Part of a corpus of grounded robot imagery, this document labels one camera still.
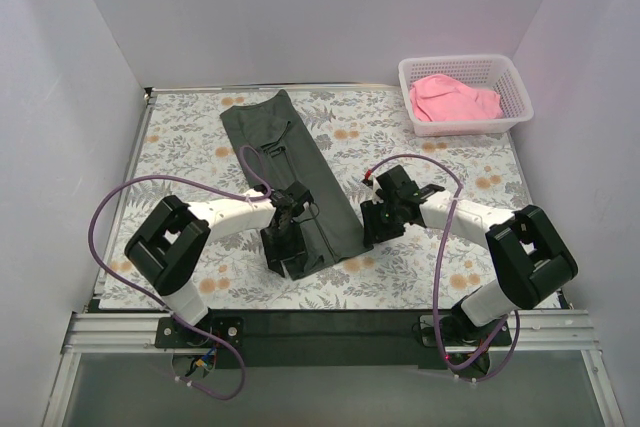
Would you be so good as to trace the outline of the dark grey t shirt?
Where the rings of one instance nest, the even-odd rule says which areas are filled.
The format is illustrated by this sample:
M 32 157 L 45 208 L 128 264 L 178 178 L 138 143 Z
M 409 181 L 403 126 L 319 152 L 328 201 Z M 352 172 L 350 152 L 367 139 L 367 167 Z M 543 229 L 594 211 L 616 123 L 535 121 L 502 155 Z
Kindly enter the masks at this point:
M 315 202 L 294 229 L 294 238 L 304 240 L 304 260 L 269 262 L 270 270 L 298 280 L 367 251 L 361 222 L 286 91 L 258 104 L 233 106 L 220 118 L 234 151 L 249 145 L 259 153 L 249 154 L 243 169 L 252 186 L 257 181 L 249 171 L 261 171 L 274 189 L 299 182 Z

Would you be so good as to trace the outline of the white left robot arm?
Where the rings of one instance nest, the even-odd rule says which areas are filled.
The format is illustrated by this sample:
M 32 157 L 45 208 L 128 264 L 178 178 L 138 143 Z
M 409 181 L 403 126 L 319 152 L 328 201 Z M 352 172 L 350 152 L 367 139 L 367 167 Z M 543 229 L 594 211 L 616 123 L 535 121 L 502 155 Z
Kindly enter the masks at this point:
M 308 250 L 297 218 L 313 204 L 307 191 L 275 191 L 266 200 L 160 201 L 130 238 L 125 256 L 165 305 L 188 324 L 209 330 L 213 318 L 192 280 L 209 241 L 248 230 L 260 232 L 268 268 L 291 277 L 305 267 Z

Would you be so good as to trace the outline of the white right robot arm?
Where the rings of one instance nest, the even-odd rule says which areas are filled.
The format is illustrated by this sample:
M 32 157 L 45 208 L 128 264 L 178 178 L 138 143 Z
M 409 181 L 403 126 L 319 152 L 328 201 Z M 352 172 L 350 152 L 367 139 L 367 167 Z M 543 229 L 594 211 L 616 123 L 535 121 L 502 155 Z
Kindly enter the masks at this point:
M 403 236 L 410 224 L 449 227 L 453 235 L 488 250 L 496 279 L 463 297 L 440 321 L 450 339 L 487 336 L 498 319 L 537 307 L 578 273 L 550 219 L 534 205 L 511 211 L 456 201 L 447 190 L 424 188 L 408 195 L 384 194 L 360 208 L 368 247 Z

